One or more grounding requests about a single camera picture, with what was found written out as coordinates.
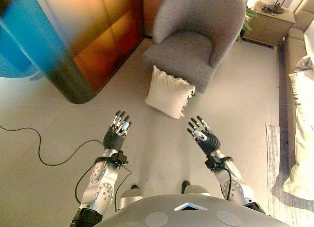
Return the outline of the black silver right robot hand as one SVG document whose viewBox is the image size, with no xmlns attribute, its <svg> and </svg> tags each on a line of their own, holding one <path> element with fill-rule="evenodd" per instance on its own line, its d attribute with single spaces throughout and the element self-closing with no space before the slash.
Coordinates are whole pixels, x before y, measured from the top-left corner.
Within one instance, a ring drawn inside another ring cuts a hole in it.
<svg viewBox="0 0 314 227">
<path fill-rule="evenodd" d="M 210 156 L 214 151 L 220 148 L 220 141 L 208 127 L 206 122 L 198 115 L 197 119 L 190 118 L 191 121 L 188 125 L 191 127 L 187 128 L 187 131 L 194 138 L 196 143 L 199 145 L 201 150 Z"/>
</svg>

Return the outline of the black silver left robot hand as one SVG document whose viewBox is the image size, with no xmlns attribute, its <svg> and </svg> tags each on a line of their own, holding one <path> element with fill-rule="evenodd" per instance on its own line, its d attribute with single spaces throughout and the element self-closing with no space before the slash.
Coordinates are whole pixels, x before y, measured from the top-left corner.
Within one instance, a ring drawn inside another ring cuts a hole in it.
<svg viewBox="0 0 314 227">
<path fill-rule="evenodd" d="M 103 141 L 105 150 L 113 149 L 119 151 L 121 149 L 131 126 L 130 116 L 125 116 L 125 113 L 125 111 L 118 111 L 113 117 Z"/>
</svg>

